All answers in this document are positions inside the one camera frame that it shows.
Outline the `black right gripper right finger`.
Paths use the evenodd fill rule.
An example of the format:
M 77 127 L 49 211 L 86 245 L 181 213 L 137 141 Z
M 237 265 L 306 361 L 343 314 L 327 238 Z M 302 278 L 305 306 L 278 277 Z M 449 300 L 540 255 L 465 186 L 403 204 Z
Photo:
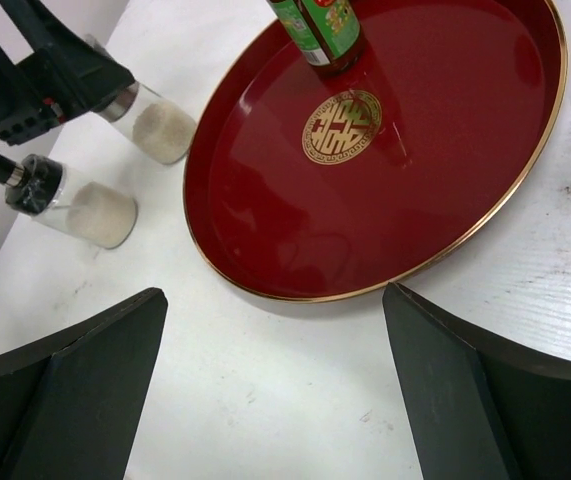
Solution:
M 426 479 L 571 479 L 571 361 L 397 283 L 383 307 Z

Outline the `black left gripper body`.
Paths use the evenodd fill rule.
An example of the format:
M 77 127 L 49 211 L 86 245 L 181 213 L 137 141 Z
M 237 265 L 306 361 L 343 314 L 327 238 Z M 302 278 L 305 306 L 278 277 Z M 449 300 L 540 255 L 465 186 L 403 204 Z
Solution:
M 0 140 L 7 145 L 99 113 L 135 83 L 129 69 L 82 40 L 42 2 L 0 6 L 33 50 L 13 63 L 0 45 Z

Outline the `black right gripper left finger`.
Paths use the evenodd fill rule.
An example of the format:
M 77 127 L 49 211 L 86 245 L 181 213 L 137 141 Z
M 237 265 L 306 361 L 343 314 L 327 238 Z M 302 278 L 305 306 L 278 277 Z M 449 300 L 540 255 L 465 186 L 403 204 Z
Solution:
M 148 288 L 0 355 L 0 479 L 122 479 L 168 309 Z

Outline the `green label sauce bottle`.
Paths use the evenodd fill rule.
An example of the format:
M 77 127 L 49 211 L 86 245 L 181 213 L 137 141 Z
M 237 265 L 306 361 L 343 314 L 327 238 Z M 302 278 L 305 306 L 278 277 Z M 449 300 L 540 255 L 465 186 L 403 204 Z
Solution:
M 278 0 L 268 4 L 321 76 L 347 70 L 365 49 L 363 28 L 348 0 Z

